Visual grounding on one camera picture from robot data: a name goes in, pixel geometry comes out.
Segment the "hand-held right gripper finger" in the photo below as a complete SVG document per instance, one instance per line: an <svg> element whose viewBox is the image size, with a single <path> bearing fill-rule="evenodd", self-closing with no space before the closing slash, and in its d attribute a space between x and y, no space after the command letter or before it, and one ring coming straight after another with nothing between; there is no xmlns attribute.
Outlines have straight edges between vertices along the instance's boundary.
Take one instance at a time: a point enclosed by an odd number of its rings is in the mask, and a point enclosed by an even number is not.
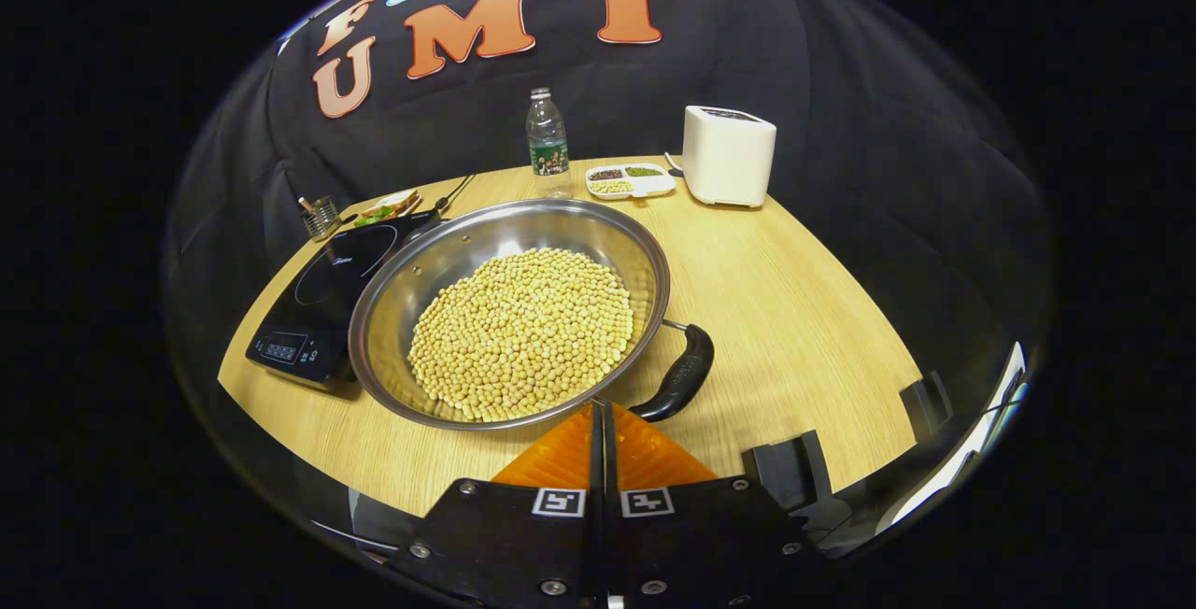
<svg viewBox="0 0 1196 609"><path fill-rule="evenodd" d="M752 476L663 489L620 485L604 404L604 590L609 608L804 608L816 550Z"/></svg>
<svg viewBox="0 0 1196 609"><path fill-rule="evenodd" d="M388 558L444 608L594 608L602 597L602 404L495 479L456 480Z"/></svg>

